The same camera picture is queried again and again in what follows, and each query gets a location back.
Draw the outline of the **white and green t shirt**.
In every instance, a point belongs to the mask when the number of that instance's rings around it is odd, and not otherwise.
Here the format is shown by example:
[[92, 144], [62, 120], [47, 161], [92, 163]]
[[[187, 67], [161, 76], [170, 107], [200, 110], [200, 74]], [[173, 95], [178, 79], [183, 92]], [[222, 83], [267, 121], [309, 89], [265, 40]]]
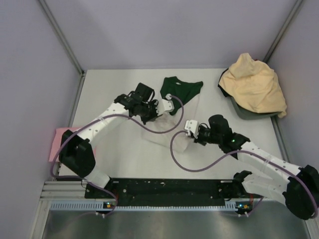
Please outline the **white and green t shirt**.
[[160, 132], [167, 131], [173, 127], [175, 129], [165, 134], [142, 131], [142, 139], [169, 148], [174, 134], [184, 130], [185, 121], [195, 119], [203, 86], [204, 83], [202, 81], [189, 83], [181, 81], [176, 76], [164, 78], [160, 96], [163, 99], [167, 94], [176, 96], [181, 100], [183, 107], [176, 99], [172, 99], [174, 110], [163, 114], [155, 122], [147, 123], [147, 128]]

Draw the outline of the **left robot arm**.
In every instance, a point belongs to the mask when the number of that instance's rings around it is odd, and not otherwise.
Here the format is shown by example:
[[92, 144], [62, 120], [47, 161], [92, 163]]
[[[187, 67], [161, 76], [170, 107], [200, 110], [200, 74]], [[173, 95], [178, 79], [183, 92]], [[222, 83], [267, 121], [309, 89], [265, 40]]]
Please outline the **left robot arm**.
[[151, 119], [156, 116], [158, 102], [152, 88], [139, 83], [134, 91], [121, 94], [98, 117], [76, 133], [70, 130], [62, 136], [59, 161], [81, 179], [96, 185], [101, 197], [109, 197], [113, 191], [111, 178], [97, 166], [93, 150], [109, 132], [133, 116]]

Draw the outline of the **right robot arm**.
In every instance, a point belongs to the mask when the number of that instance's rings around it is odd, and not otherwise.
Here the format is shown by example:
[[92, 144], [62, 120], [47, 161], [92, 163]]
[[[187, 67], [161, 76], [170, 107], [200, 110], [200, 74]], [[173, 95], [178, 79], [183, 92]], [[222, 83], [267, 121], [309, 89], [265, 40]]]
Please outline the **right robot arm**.
[[232, 185], [236, 196], [244, 197], [249, 193], [272, 199], [302, 220], [318, 216], [319, 173], [314, 167], [297, 166], [267, 153], [249, 138], [233, 132], [222, 115], [211, 116], [208, 123], [189, 120], [185, 129], [195, 143], [217, 144], [226, 156], [231, 155], [264, 174], [237, 173]]

